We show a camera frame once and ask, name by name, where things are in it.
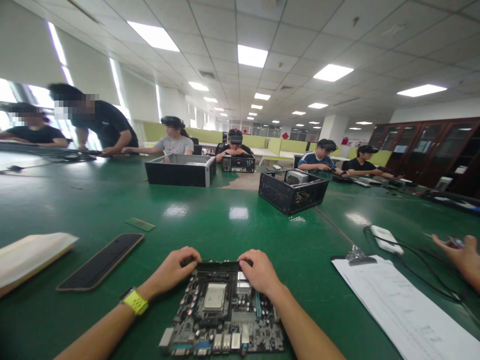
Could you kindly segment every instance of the smartphone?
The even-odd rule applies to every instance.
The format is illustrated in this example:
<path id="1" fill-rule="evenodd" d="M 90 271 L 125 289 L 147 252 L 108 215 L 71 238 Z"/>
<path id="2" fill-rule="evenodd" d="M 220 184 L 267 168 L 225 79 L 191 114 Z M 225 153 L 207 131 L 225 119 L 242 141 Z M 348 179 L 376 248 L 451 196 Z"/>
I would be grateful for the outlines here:
<path id="1" fill-rule="evenodd" d="M 87 292 L 95 289 L 144 237 L 143 234 L 130 233 L 117 236 L 55 290 Z"/>

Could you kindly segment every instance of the gray t-shirt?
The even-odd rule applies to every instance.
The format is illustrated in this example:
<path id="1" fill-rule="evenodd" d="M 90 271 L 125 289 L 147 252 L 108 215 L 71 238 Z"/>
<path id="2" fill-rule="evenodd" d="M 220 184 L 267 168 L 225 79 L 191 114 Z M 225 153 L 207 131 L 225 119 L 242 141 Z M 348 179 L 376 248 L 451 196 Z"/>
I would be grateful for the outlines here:
<path id="1" fill-rule="evenodd" d="M 185 154 L 187 150 L 194 150 L 194 142 L 185 136 L 182 136 L 180 140 L 173 140 L 171 137 L 165 136 L 155 144 L 155 147 L 162 149 L 165 155 Z"/>

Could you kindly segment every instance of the green table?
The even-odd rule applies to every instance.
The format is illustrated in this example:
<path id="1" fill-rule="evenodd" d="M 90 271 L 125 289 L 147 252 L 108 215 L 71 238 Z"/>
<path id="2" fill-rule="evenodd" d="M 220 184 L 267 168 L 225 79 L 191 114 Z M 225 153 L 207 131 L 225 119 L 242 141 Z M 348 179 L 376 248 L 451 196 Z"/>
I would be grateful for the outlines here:
<path id="1" fill-rule="evenodd" d="M 251 248 L 272 259 L 278 276 L 348 359 L 399 359 L 385 333 L 331 265 L 351 244 L 311 208 L 291 217 L 253 190 L 149 185 L 143 157 L 78 164 L 49 164 L 0 176 L 0 246 L 30 234 L 66 232 L 80 237 L 75 249 L 0 299 L 2 359 L 51 359 L 118 303 L 127 288 L 139 285 L 168 253 L 185 245 L 204 260 L 236 260 Z M 236 174 L 217 172 L 215 183 Z M 397 198 L 382 188 L 331 181 L 318 207 L 368 253 L 388 258 L 364 238 L 363 226 L 378 225 L 441 256 L 421 232 L 480 235 L 478 219 L 414 196 Z M 55 287 L 121 233 L 142 233 L 124 223 L 136 217 L 156 225 L 144 241 L 88 293 L 59 293 Z M 411 254 L 407 259 L 423 269 Z M 465 284 L 442 266 L 453 287 Z M 421 291 L 480 339 L 480 329 L 463 307 L 433 293 L 398 267 Z M 156 359 L 158 343 L 178 308 L 185 286 L 165 294 L 132 327 L 113 359 Z M 469 309 L 480 317 L 480 301 Z M 331 314 L 336 313 L 336 322 Z M 292 359 L 282 354 L 251 354 L 252 359 Z"/>

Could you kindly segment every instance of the person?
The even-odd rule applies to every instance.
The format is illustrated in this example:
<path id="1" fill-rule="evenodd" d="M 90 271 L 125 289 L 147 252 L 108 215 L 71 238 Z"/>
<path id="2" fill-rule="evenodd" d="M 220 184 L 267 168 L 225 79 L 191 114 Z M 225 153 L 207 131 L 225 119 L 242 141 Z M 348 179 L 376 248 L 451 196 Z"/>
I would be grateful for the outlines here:
<path id="1" fill-rule="evenodd" d="M 252 150 L 248 146 L 242 144 L 244 136 L 238 129 L 230 129 L 228 131 L 228 143 L 225 144 L 216 155 L 216 162 L 221 163 L 224 154 L 230 154 L 231 156 L 238 156 L 242 154 L 252 154 Z"/>
<path id="2" fill-rule="evenodd" d="M 457 249 L 448 246 L 435 234 L 431 237 L 471 287 L 480 294 L 480 255 L 477 252 L 477 239 L 471 235 L 467 235 L 463 239 L 465 247 L 463 249 Z"/>
<path id="3" fill-rule="evenodd" d="M 331 171 L 343 178 L 349 176 L 348 171 L 342 171 L 335 166 L 329 154 L 337 149 L 333 140 L 321 139 L 316 143 L 316 150 L 306 152 L 298 162 L 298 168 L 306 171 Z"/>
<path id="4" fill-rule="evenodd" d="M 17 102 L 10 108 L 25 123 L 0 132 L 0 140 L 14 140 L 19 143 L 33 144 L 49 148 L 68 148 L 64 134 L 49 125 L 50 120 L 42 109 L 26 102 Z"/>
<path id="5" fill-rule="evenodd" d="M 356 150 L 356 158 L 350 160 L 347 164 L 348 173 L 350 175 L 378 175 L 387 179 L 401 179 L 402 176 L 395 177 L 391 173 L 378 169 L 375 165 L 369 162 L 372 156 L 378 152 L 379 150 L 373 146 L 360 146 Z"/>
<path id="6" fill-rule="evenodd" d="M 182 267 L 181 263 L 189 258 L 193 261 Z M 275 306 L 297 359 L 345 359 L 329 337 L 302 309 L 289 289 L 280 282 L 265 253 L 252 249 L 240 255 L 238 260 L 252 287 L 265 294 Z M 172 251 L 153 275 L 135 290 L 136 295 L 150 303 L 189 276 L 201 261 L 200 254 L 192 247 L 185 246 Z M 107 359 L 134 322 L 135 316 L 133 308 L 121 302 L 62 351 L 55 360 Z"/>
<path id="7" fill-rule="evenodd" d="M 166 126 L 166 135 L 162 137 L 153 147 L 124 147 L 122 153 L 138 154 L 185 154 L 194 153 L 194 142 L 185 131 L 183 120 L 176 116 L 165 116 L 160 119 Z"/>
<path id="8" fill-rule="evenodd" d="M 95 132 L 103 147 L 101 157 L 120 154 L 124 147 L 138 147 L 137 134 L 127 118 L 112 104 L 96 100 L 92 94 L 84 94 L 65 83 L 48 86 L 50 96 L 60 106 L 69 108 L 71 124 L 78 137 L 78 150 L 88 151 L 86 146 L 89 129 Z"/>

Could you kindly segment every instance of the paper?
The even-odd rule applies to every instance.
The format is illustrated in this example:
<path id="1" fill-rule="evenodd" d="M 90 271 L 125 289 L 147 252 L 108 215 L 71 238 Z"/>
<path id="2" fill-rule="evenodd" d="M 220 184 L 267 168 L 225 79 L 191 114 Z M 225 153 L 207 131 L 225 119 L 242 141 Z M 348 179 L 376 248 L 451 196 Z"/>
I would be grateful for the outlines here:
<path id="1" fill-rule="evenodd" d="M 478 359 L 480 341 L 407 280 L 391 261 L 333 265 L 405 360 Z"/>
<path id="2" fill-rule="evenodd" d="M 21 279 L 77 240 L 76 236 L 56 232 L 29 235 L 0 248 L 0 288 Z"/>

